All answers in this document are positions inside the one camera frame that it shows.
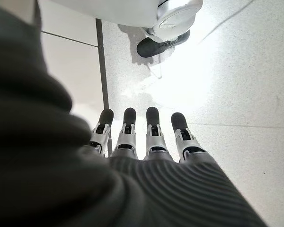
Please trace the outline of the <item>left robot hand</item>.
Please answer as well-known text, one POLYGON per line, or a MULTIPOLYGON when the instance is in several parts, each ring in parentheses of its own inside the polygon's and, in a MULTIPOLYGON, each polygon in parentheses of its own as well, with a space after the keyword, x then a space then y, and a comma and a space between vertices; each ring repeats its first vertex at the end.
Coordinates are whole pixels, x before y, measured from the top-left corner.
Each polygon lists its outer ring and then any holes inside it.
POLYGON ((148 150, 139 160, 135 110, 121 143, 104 156, 113 111, 95 129, 71 114, 64 87, 48 74, 36 0, 0 0, 0 227, 263 227, 185 117, 171 117, 180 162, 146 112, 148 150))

